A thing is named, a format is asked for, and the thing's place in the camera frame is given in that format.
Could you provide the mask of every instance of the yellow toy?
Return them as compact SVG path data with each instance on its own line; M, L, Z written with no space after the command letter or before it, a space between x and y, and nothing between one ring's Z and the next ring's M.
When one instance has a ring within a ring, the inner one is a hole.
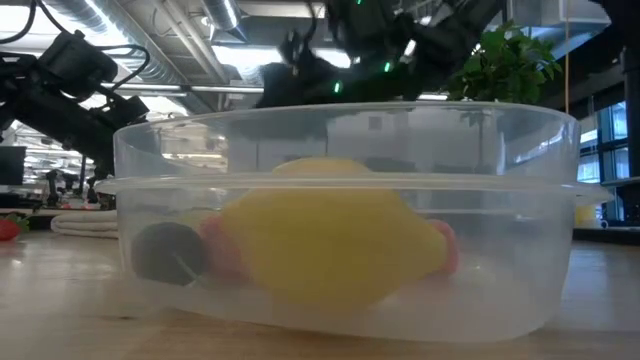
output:
M351 160L305 158L274 173L363 173ZM255 189L220 225L253 280L274 297L317 309L371 305L447 265L445 237L387 189Z

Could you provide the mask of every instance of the green plant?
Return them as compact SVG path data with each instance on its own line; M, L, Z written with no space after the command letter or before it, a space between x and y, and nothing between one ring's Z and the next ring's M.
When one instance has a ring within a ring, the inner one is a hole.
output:
M512 21L485 32L479 45L449 80L448 100L533 104L540 85L562 72L551 54L553 44L526 36Z

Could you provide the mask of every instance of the desk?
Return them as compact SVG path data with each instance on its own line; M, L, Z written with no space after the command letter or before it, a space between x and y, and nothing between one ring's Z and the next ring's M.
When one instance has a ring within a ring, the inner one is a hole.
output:
M640 248L576 243L543 329L494 344L360 339L159 309L120 280L115 240L33 233L0 247L0 359L638 359Z

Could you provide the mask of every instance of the window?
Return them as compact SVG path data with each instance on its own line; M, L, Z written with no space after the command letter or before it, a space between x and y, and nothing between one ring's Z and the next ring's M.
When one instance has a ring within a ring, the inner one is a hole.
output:
M598 142L598 129L593 129L580 135L580 148L595 147Z
M616 179L629 177L629 148L618 149L614 152L616 162Z
M600 182L600 161L597 154L580 158L578 181L592 184Z
M621 102L611 107L611 117L613 118L613 139L624 139L627 137L627 104Z

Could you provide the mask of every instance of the container rim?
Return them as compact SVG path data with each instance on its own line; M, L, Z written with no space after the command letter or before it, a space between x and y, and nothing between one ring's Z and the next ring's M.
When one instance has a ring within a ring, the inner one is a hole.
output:
M400 190L459 190L548 193L574 196L576 205L593 205L613 200L603 187L579 182L555 183L546 179L477 174L272 174L236 173L187 176L129 177L104 180L96 191L116 195L134 189L257 189L257 188L351 188Z
M445 101L445 100L432 100L432 101L422 101L422 102L392 101L392 102L371 102L371 103L283 106L283 107L262 108L262 109L226 111L226 112L209 113L209 114L202 114L202 115L196 115L196 116L183 116L183 117L177 117L173 119L165 119L165 120L129 125L127 127L124 127L116 131L116 135L119 132L125 132L127 131L127 129L131 129L131 128L161 125L161 124L172 123L172 122L179 123L182 121L217 119L217 118L223 118L223 117L229 117L229 116L245 116L245 115L251 115L254 113L255 114L277 113L277 112L285 112L285 111L291 111L291 110L311 110L311 111L313 110L353 110L354 108L360 109L362 108L363 105L366 106L366 108L361 109L363 111L404 109L407 107L430 108L430 107L441 107L443 105L450 106L450 107L456 106L456 107L512 108L512 109L515 108L515 109L522 109L522 110L529 110L529 111L535 111L539 113L550 114L550 115L562 118L564 121L576 121L576 122L578 121L573 116L558 110L553 110L553 109L544 108L540 106L516 104L516 103L500 103L500 102L486 102L486 101Z

